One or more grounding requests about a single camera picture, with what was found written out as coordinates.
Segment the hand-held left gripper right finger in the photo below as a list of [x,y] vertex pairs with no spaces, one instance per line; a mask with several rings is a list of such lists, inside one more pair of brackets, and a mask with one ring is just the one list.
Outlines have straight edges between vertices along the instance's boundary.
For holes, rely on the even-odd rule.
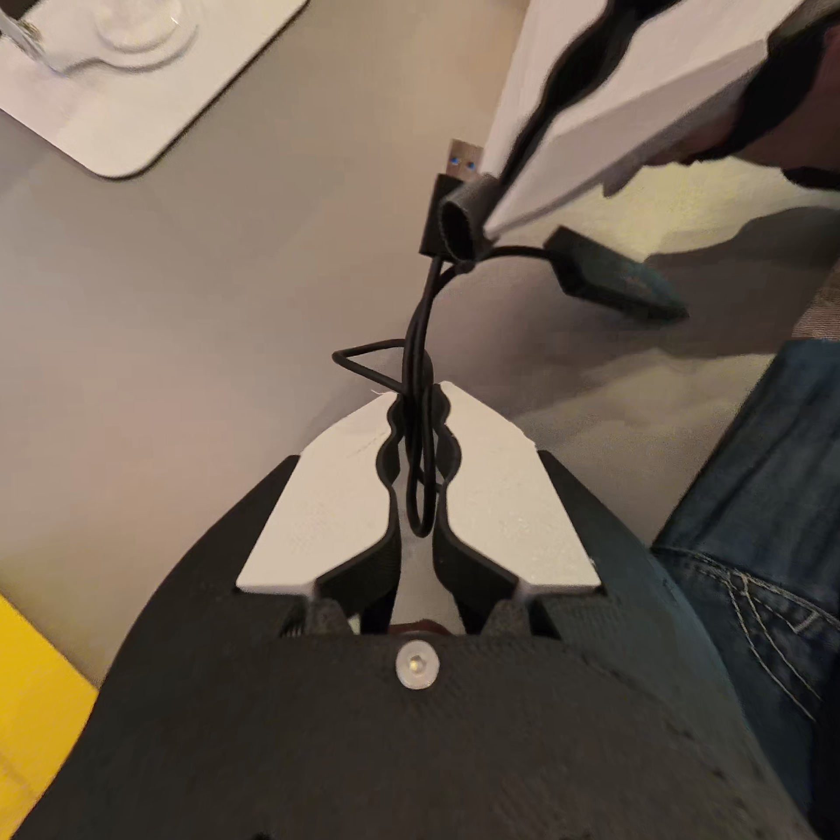
[[488,568],[500,599],[595,592],[602,580],[536,444],[454,383],[438,390],[437,525],[456,563]]

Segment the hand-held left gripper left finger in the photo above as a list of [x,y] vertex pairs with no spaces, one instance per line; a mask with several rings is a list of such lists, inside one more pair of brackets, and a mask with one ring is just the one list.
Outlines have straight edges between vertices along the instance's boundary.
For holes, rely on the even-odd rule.
[[400,402],[380,394],[302,450],[238,575],[240,591],[311,598],[331,573],[384,544],[398,524]]

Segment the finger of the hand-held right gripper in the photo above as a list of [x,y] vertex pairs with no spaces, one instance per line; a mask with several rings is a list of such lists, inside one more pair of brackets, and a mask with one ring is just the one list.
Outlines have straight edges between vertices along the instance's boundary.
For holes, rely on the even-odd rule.
[[678,2],[644,23],[617,68],[565,108],[484,225],[490,239],[600,186],[620,191],[660,151],[725,110],[798,1]]
[[616,66],[617,2],[531,2],[486,139],[486,173],[514,183],[552,121]]

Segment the yellow plastic bin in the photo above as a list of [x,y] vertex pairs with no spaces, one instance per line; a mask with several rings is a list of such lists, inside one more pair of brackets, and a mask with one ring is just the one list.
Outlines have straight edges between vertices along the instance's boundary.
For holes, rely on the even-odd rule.
[[56,777],[88,721],[97,690],[1,599],[1,838]]

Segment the person's right hand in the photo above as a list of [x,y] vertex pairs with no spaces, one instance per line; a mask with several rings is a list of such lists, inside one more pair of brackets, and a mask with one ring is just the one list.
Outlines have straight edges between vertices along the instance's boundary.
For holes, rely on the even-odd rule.
[[839,191],[839,106],[830,104],[808,115],[797,136],[803,146],[800,163],[783,169],[784,177],[798,186],[828,192]]

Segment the person's legs in jeans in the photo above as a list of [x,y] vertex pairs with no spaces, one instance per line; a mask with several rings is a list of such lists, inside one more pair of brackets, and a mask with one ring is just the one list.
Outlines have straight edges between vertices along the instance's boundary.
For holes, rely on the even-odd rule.
[[652,546],[802,810],[838,742],[839,349],[784,345]]

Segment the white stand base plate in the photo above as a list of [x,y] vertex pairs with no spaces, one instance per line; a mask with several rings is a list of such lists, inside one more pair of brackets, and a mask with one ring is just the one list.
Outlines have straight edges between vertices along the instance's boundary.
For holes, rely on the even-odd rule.
[[1,109],[94,175],[146,170],[305,1],[1,2]]

